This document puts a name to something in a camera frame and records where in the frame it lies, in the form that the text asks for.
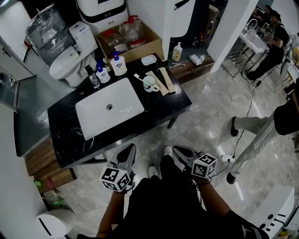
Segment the white pillar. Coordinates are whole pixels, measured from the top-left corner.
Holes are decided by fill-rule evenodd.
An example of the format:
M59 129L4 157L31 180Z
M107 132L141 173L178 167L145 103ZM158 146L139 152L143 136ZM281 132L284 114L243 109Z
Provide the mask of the white pillar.
M215 61L211 72L219 69L226 55L238 39L258 0L229 0L219 26L207 49Z

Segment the gray pants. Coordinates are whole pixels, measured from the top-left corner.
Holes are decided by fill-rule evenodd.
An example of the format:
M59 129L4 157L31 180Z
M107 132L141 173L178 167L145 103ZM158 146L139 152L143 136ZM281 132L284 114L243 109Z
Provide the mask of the gray pants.
M274 125L274 113L269 117L236 118L235 129L245 129L256 134L249 146L241 153L231 168L232 176L238 175L245 161L255 158L278 133Z

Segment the black marble countertop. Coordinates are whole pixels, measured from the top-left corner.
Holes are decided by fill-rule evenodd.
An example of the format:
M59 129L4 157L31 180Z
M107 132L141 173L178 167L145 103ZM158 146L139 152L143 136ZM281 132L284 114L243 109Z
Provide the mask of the black marble countertop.
M71 168L82 164L95 156L116 146L116 142L126 142L164 122L185 112L192 104L176 78L169 72L165 64L155 54L157 62L144 66L140 59L127 65L127 73L116 77L111 71L111 79L94 89L91 82L86 82L48 109L50 132L58 164L61 168ZM134 77L137 73L141 78L152 70L166 86L160 67L165 67L176 89L175 94L162 96L161 92L147 93L142 82ZM123 78L128 78L144 107L144 112L85 141L77 117L75 104L87 96L113 84Z

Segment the green object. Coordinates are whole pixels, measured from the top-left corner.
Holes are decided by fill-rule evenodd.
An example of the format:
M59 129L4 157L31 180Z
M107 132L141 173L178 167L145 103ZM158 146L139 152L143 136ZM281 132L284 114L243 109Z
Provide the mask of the green object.
M53 203L53 205L57 206L57 205L60 205L60 204L63 204L64 203L64 199L60 199L56 202Z
M42 182L41 181L38 181L38 180L34 180L34 184L38 187L41 187L42 186Z

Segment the white cube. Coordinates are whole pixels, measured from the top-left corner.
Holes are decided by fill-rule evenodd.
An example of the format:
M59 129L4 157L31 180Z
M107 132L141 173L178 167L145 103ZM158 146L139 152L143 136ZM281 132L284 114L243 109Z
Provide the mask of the white cube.
M208 178L216 168L217 159L210 154L205 154L193 161L191 174L196 177Z
M121 192L131 181L126 170L105 167L100 176L102 184L113 191Z

